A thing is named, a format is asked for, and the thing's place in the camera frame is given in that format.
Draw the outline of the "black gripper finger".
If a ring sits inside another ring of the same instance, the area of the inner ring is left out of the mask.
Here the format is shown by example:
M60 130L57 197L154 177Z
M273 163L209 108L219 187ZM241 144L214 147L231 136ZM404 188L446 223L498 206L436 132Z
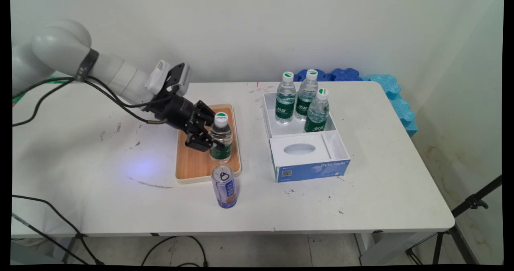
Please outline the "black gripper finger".
M186 130L185 146L198 151L208 151L212 148L223 149L226 144L215 140L208 131L201 129L198 132Z
M203 101L195 104L195 121L203 121L204 125L212 126L215 119L215 112Z

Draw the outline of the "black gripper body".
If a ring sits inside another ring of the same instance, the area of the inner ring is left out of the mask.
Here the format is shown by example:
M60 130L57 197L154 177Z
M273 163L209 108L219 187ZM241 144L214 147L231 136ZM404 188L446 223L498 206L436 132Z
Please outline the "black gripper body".
M152 112L157 120L166 120L175 129L201 132L203 121L198 114L202 106L202 100L192 103L176 94L159 94L152 99L151 104L144 107L144 111Z

